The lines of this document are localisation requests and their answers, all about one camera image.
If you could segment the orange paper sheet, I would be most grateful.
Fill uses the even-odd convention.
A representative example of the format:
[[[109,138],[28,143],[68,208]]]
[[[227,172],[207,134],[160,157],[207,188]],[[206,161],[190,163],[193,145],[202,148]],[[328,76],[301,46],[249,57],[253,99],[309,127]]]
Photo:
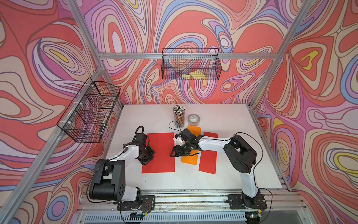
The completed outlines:
[[[196,137],[201,135],[201,128],[197,126],[188,126],[188,130],[194,134]],[[181,162],[190,165],[197,165],[198,162],[198,150],[193,150],[189,156],[182,157]]]

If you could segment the red paper sheet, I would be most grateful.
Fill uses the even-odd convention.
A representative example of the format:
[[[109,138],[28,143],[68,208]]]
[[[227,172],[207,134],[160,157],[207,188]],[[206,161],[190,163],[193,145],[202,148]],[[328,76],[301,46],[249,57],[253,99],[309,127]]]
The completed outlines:
[[[217,152],[202,151],[200,154],[199,171],[216,174]]]
[[[175,158],[171,157],[174,133],[149,133],[149,146],[155,151],[153,160],[142,166],[142,174],[173,173]]]

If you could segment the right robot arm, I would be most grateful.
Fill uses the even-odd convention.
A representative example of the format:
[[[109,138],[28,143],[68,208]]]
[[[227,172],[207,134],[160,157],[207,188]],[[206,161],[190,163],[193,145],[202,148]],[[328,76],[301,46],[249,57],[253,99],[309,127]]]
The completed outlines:
[[[224,153],[229,159],[235,170],[240,172],[242,183],[242,200],[256,203],[261,192],[255,181],[255,165],[257,152],[247,143],[242,132],[235,133],[230,138],[209,137],[207,135],[195,136],[180,133],[175,135],[174,147],[171,151],[171,157],[193,156],[192,152],[197,151],[198,155],[204,151]]]

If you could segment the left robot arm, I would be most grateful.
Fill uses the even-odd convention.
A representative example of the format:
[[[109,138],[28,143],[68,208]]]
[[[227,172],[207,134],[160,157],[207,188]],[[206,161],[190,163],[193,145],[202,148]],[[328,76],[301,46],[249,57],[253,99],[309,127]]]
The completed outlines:
[[[141,189],[126,184],[126,167],[134,160],[143,166],[154,159],[154,150],[149,146],[146,134],[136,133],[132,142],[111,159],[99,160],[89,182],[88,198],[142,204]]]

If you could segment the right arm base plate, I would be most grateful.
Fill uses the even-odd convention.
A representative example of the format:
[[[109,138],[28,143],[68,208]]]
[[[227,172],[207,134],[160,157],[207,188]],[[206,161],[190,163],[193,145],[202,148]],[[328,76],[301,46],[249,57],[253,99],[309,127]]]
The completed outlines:
[[[228,195],[226,203],[229,203],[231,210],[266,210],[268,208],[263,194],[258,193],[254,198],[245,194]]]

